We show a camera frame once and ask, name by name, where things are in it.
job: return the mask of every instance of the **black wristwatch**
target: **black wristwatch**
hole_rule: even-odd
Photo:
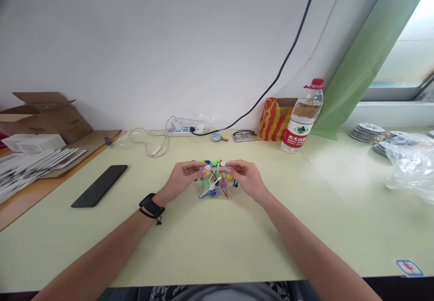
[[[165,211],[164,207],[160,207],[157,204],[154,203],[154,201],[151,199],[152,197],[154,197],[155,194],[154,193],[150,193],[149,195],[147,195],[145,197],[145,199],[143,199],[140,203],[139,203],[139,211],[146,215],[147,217],[153,218],[155,220],[157,220],[157,225],[161,224],[161,214],[163,214],[163,212]]]

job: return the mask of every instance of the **eyeglasses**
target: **eyeglasses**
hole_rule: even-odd
[[[256,136],[256,134],[254,131],[250,131],[250,130],[239,130],[239,131],[236,131],[235,133],[233,133],[233,136],[236,139],[240,140],[243,138],[251,138],[253,136]]]

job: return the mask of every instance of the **bottle label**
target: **bottle label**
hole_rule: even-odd
[[[289,147],[302,147],[307,135],[311,132],[312,127],[313,123],[303,124],[291,119],[288,128],[283,133],[282,141]]]

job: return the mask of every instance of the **water bottle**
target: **water bottle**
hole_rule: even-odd
[[[283,133],[282,149],[287,153],[298,153],[313,123],[321,111],[324,95],[324,79],[314,79],[312,85],[305,85],[306,95],[297,100],[292,110],[291,120]]]

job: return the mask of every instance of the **red and yellow striped bag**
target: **red and yellow striped bag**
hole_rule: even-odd
[[[264,141],[281,141],[297,98],[268,98],[259,121]]]

